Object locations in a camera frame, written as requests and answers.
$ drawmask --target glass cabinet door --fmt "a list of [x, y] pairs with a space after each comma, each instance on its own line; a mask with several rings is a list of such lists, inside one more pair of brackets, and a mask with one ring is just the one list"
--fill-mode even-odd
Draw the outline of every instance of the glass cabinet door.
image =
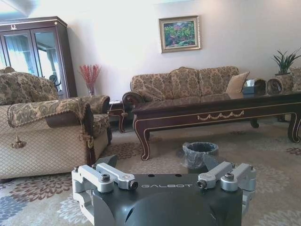
[[40, 65], [38, 65], [39, 74], [46, 79], [50, 79], [61, 96], [63, 95], [62, 76], [56, 49], [58, 44], [53, 28], [34, 29], [31, 32], [35, 55], [40, 62]]
[[5, 67], [6, 67], [6, 62], [5, 62], [2, 44], [1, 44], [1, 40], [0, 40], [0, 69], [3, 69]]
[[6, 48], [9, 64], [17, 72], [37, 74], [29, 31], [3, 32], [2, 42]]

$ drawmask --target coffee table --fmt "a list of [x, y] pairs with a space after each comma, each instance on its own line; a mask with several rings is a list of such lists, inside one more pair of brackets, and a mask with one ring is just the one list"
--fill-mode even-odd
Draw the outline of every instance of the coffee table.
[[142, 160], [150, 157], [150, 131], [185, 128], [232, 121], [291, 114], [288, 138], [300, 142], [301, 91], [277, 95], [218, 94], [137, 104], [134, 106], [134, 130], [143, 146]]

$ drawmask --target framed painting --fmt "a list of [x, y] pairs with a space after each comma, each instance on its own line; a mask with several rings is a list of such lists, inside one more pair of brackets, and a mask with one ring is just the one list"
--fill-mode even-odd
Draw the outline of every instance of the framed painting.
[[201, 49], [199, 16], [159, 19], [159, 27], [162, 53]]

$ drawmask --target white wall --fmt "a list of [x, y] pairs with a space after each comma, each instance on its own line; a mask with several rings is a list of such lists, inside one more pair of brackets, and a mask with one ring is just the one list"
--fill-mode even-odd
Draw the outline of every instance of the white wall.
[[[133, 75], [166, 73], [180, 66], [235, 65], [251, 71], [250, 77], [268, 79], [278, 72], [271, 58], [277, 49], [301, 47], [300, 0], [56, 1], [43, 3], [31, 17], [59, 16], [68, 24], [80, 96], [87, 94], [78, 73], [82, 64], [101, 64], [96, 93], [121, 99]], [[201, 17], [203, 49], [161, 54], [158, 18], [188, 15]], [[301, 61], [294, 65], [301, 66]]]

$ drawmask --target side table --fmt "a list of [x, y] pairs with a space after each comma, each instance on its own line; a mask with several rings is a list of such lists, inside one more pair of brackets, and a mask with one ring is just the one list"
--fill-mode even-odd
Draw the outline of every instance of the side table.
[[110, 101], [110, 109], [108, 110], [109, 116], [119, 117], [119, 132], [124, 133], [123, 121], [127, 117], [127, 113], [124, 110], [122, 101]]

